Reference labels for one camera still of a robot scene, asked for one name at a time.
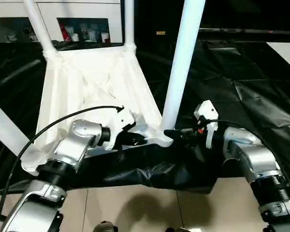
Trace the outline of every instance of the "white pole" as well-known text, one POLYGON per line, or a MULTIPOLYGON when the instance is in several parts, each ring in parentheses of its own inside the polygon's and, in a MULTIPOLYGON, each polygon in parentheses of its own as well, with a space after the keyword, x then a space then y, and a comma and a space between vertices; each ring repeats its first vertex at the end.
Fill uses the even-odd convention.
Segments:
MULTIPOLYGON (((23 132, 9 119, 0 108, 0 141, 16 156, 25 146, 29 139, 23 132)), ((21 158, 22 167, 31 174, 36 173, 36 167, 46 160, 46 154, 34 145, 28 147, 21 158)))
POLYGON ((185 0, 160 129, 174 129, 205 0, 185 0))
POLYGON ((125 0, 125 46, 135 51, 134 0, 125 0))
POLYGON ((56 52, 56 49, 53 47, 53 44, 49 38, 45 24, 39 14, 36 3, 32 0, 24 0, 24 4, 28 12, 30 23, 32 24, 34 32, 43 47, 43 53, 56 52))

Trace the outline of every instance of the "glass cabinet door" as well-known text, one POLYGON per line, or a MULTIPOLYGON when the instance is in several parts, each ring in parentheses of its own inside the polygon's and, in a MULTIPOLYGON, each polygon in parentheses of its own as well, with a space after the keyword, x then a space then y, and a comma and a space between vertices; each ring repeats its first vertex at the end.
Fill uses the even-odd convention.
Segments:
POLYGON ((51 40, 122 42, 120 4, 39 2, 51 40))
POLYGON ((0 43, 38 42, 27 17, 0 17, 0 43))
POLYGON ((57 18, 64 41, 110 42, 107 18, 57 18))

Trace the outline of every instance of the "white cabinet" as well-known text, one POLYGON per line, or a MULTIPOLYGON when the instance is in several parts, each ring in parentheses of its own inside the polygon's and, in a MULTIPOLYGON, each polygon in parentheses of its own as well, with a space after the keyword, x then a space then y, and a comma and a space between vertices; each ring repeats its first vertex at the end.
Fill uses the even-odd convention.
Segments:
POLYGON ((109 32, 110 42, 122 42, 120 4, 39 2, 38 6, 52 40, 64 40, 59 22, 66 20, 69 25, 64 26, 73 27, 74 32, 82 30, 82 24, 98 25, 98 31, 109 32))
MULTIPOLYGON (((64 41, 68 32, 80 41, 95 41, 88 34, 96 34, 97 42, 122 42, 120 0, 34 1, 51 40, 64 41)), ((35 37, 22 0, 0 0, 0 42, 10 42, 13 33, 18 42, 35 37)))

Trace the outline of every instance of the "metal bracket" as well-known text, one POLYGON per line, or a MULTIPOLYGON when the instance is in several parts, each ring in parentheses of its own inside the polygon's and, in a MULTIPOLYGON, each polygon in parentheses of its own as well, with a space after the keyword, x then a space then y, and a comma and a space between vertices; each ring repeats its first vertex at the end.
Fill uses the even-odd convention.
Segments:
MULTIPOLYGON (((214 108, 212 102, 210 100, 203 101, 201 104, 197 106, 194 111, 194 116, 199 119, 200 116, 205 117, 206 119, 218 119, 218 112, 214 108)), ((218 129, 217 122, 211 122, 206 125, 207 127, 207 137, 206 137, 206 147, 211 149, 213 147, 212 140, 214 136, 214 132, 218 129)))

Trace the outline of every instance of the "white plastic chair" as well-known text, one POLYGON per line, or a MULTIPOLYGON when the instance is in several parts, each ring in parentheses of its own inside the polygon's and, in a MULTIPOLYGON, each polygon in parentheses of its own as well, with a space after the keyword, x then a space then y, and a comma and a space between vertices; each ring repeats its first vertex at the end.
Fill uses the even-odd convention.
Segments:
MULTIPOLYGON (((36 5, 32 0, 24 0, 30 22, 47 60, 37 131, 81 109, 124 105, 136 119, 134 131, 144 135, 148 144, 172 144, 172 140, 163 131, 173 129, 176 123, 205 0, 185 0, 162 117, 135 56, 133 2, 125 0, 124 46, 57 51, 37 13, 36 5)), ((115 114, 116 111, 112 109, 103 109, 83 113, 78 118, 105 126, 115 114)), ((47 157, 46 153, 39 150, 45 150, 48 144, 64 136, 75 119, 54 126, 37 139, 21 158, 24 170, 35 174, 36 167, 47 157)), ((15 155, 29 141, 1 109, 0 140, 15 155)))

